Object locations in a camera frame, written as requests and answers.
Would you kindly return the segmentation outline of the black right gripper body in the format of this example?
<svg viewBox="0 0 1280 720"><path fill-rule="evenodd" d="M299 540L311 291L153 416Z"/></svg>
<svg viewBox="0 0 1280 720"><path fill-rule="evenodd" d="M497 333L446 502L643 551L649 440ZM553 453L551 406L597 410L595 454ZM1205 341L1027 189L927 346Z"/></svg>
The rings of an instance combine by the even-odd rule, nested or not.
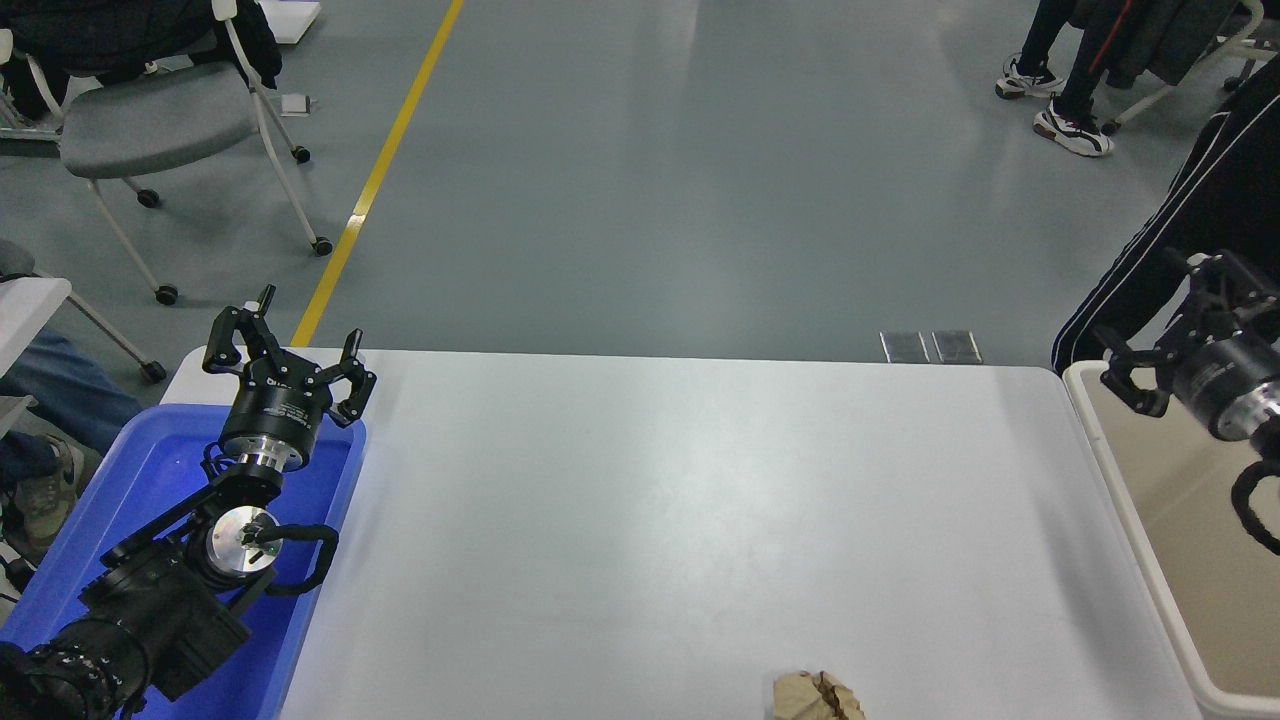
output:
<svg viewBox="0 0 1280 720"><path fill-rule="evenodd" d="M1277 415L1277 350L1236 334L1190 354L1172 393L1204 427L1260 427Z"/></svg>

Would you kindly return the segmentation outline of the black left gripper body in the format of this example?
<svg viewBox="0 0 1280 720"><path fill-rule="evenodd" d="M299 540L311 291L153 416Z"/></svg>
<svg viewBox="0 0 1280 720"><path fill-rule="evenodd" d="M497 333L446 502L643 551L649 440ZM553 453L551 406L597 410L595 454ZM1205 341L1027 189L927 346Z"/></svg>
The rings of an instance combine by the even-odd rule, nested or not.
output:
<svg viewBox="0 0 1280 720"><path fill-rule="evenodd" d="M256 357L239 373L239 387L220 433L220 447L243 450L252 438L288 445L296 454L314 451L332 392L317 380L321 368L292 354L283 363Z"/></svg>

